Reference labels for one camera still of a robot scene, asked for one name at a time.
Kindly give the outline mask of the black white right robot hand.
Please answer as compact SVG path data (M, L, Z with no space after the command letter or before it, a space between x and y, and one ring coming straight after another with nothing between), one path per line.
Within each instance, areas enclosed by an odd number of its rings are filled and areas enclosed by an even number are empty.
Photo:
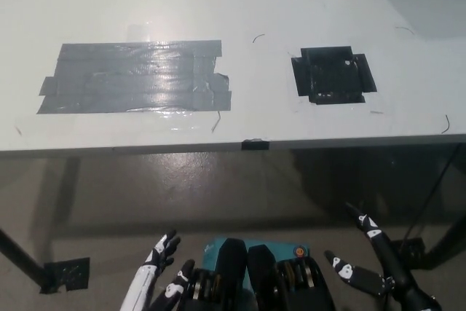
M392 296L402 310L441 310L438 301L419 287L391 239L375 221L348 202L345 210L356 227L368 238L384 273L380 275L355 266L332 251L326 251L325 257L339 278L363 293L375 297Z

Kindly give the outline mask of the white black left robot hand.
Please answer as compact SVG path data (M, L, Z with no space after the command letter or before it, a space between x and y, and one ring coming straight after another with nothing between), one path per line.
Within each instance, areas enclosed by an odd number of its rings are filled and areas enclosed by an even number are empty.
M174 309L189 286L195 265L193 259L183 264L157 298L153 294L158 277L174 262L173 254L180 242L181 238L175 230L161 236L144 263L139 266L120 307L121 311Z

